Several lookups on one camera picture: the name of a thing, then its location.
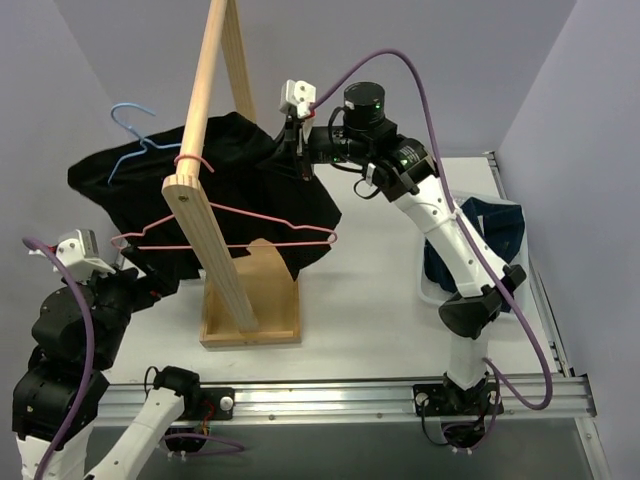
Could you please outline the pink wire hanger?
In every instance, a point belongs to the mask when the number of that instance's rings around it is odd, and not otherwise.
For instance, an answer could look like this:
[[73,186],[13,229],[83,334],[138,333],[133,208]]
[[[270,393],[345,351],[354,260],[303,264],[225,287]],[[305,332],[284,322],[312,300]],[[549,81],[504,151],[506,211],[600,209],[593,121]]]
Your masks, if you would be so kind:
[[[311,247],[311,246],[324,246],[324,245],[332,245],[338,240],[337,233],[329,228],[314,226],[314,225],[294,225],[286,219],[281,219],[277,217],[272,217],[264,214],[254,213],[234,207],[229,207],[221,204],[217,204],[214,202],[210,202],[209,206],[212,211],[222,210],[227,213],[240,215],[243,217],[247,217],[247,220],[238,220],[234,219],[233,221],[229,220],[228,222],[223,223],[224,226],[227,227],[226,230],[222,230],[222,233],[232,233],[235,236],[238,236],[240,232],[244,233],[244,237],[249,241],[246,244],[226,244],[228,249],[231,248],[242,248],[247,249],[250,246],[250,242],[257,239],[265,239],[267,237],[264,236],[264,233],[267,231],[267,228],[264,226],[264,223],[274,223],[279,224],[281,226],[286,227],[291,231],[311,231],[316,232],[318,234],[323,234],[326,236],[324,240],[306,240],[306,241],[289,241],[289,242],[276,242],[273,243],[274,247]],[[114,246],[119,252],[122,252],[125,249],[125,245],[130,245],[135,248],[138,248],[141,251],[180,251],[180,250],[192,250],[193,247],[190,244],[184,245],[137,245],[134,242],[134,239],[144,238],[147,233],[149,233],[152,229],[156,227],[160,227],[161,225],[171,221],[176,220],[176,216],[174,214],[163,217],[159,220],[156,220],[142,228],[141,232],[129,232],[120,235],[116,235],[111,238],[110,243]]]

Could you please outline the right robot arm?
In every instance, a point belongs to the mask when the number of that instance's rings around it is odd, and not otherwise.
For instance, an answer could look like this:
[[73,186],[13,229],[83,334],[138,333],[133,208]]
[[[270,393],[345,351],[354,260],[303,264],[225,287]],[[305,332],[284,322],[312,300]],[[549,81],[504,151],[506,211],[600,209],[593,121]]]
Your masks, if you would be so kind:
[[443,383],[419,410],[433,415],[495,411],[497,389],[489,384],[488,337],[494,321],[525,280],[519,265],[508,265],[485,243],[461,207],[448,198],[444,177],[426,147],[400,134],[385,115],[385,91],[373,82],[348,86],[334,110],[343,124],[314,126],[316,89],[288,80],[281,90],[284,127],[267,164],[293,178],[311,180],[317,164],[351,162],[356,173],[404,213],[434,248],[453,277],[455,291],[438,309],[450,330],[451,354]]

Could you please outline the black pleated skirt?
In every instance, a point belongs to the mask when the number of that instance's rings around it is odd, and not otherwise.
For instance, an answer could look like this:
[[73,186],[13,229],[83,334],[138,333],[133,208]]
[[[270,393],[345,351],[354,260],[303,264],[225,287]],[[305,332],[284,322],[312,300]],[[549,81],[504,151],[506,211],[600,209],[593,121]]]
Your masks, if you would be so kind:
[[[177,127],[156,133],[151,139],[158,144],[171,144],[178,143],[182,136],[182,128]],[[217,204],[286,219],[294,225],[334,230],[341,220],[341,212],[319,179],[298,180],[261,168],[261,163],[276,148],[268,133],[238,113],[209,118],[203,148],[203,157],[208,165],[199,176],[207,198]],[[174,159],[179,153],[178,148],[156,150],[150,147],[146,154],[123,162],[112,184],[107,184],[116,161],[122,155],[138,150],[138,143],[131,142],[99,151],[68,170],[69,187],[102,207],[123,234],[141,232],[144,226],[171,213],[161,189],[164,179],[175,171]],[[214,214],[221,232],[227,229],[223,223],[229,220],[247,220],[247,217],[222,210],[215,210]],[[316,232],[291,231],[269,222],[264,226],[267,228],[264,236],[271,244],[326,238]],[[222,234],[229,244],[249,242],[243,232],[238,236]],[[134,239],[134,242],[137,245],[187,244],[174,220],[152,229],[144,238]],[[331,250],[329,245],[276,248],[292,278],[298,277],[302,269],[321,260]],[[231,248],[229,253],[237,258],[249,252]],[[148,264],[165,270],[181,280],[196,278],[202,268],[192,250],[140,250],[131,261],[138,266]]]

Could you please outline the blue wire hanger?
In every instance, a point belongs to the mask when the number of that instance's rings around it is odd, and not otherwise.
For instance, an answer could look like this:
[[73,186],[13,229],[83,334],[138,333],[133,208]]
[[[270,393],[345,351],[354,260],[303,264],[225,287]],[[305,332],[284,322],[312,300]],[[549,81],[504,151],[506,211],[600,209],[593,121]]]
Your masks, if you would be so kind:
[[121,164],[123,162],[125,162],[126,160],[130,160],[136,157],[140,157],[144,154],[146,154],[149,150],[150,147],[152,147],[153,149],[156,150],[170,150],[170,149],[174,149],[174,148],[178,148],[181,146],[180,143],[171,143],[171,144],[158,144],[157,142],[153,141],[149,136],[145,136],[143,135],[141,132],[139,132],[132,124],[125,122],[120,116],[119,116],[119,111],[125,108],[133,108],[135,110],[141,111],[147,115],[156,116],[156,113],[145,107],[142,106],[138,103],[134,103],[134,102],[120,102],[120,103],[116,103],[115,105],[113,105],[110,109],[110,117],[111,119],[122,129],[124,129],[125,131],[127,131],[131,136],[133,136],[136,140],[137,143],[139,145],[139,150],[133,153],[128,153],[125,155],[122,155],[115,163],[114,167],[112,168],[108,178],[107,178],[107,184],[111,185],[113,178],[115,177],[116,173],[118,172],[119,167],[121,166]]

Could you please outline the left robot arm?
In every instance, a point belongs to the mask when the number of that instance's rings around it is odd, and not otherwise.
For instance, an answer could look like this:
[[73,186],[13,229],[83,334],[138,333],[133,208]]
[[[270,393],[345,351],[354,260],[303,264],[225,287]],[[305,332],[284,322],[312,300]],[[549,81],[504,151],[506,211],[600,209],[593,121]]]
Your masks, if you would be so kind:
[[171,424],[194,417],[203,393],[197,373],[156,372],[139,413],[108,454],[85,468],[98,404],[134,313],[177,292],[176,277],[129,268],[85,282],[64,275],[33,326],[36,347],[13,392],[12,429],[26,479],[135,479]]

